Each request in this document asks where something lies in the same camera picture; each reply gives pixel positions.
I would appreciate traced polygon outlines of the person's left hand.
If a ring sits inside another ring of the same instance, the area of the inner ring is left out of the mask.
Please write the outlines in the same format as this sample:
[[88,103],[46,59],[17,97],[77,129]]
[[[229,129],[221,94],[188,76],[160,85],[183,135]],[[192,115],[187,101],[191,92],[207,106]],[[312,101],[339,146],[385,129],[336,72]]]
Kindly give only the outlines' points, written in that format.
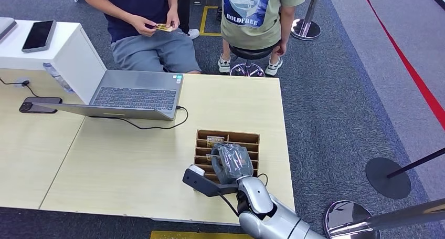
[[280,41],[273,50],[273,54],[281,57],[287,52],[287,42]]
[[167,13],[166,26],[171,30],[178,29],[180,25],[177,7],[172,6]]

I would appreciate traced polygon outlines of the person's right hand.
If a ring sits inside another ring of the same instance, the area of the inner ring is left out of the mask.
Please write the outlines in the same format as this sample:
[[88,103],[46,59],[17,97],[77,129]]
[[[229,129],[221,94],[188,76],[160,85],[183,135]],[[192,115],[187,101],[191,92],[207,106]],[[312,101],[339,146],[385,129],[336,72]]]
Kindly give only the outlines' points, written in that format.
[[156,32],[157,23],[141,16],[131,15],[128,23],[131,24],[138,33],[144,36],[151,37]]

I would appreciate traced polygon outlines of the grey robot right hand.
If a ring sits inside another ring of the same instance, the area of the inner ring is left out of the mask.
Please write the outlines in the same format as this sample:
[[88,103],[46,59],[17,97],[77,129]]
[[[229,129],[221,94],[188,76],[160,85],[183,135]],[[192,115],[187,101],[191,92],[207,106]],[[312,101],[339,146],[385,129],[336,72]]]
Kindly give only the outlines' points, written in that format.
[[212,168],[220,184],[232,184],[239,178],[253,176],[254,168],[246,147],[217,143],[210,155]]

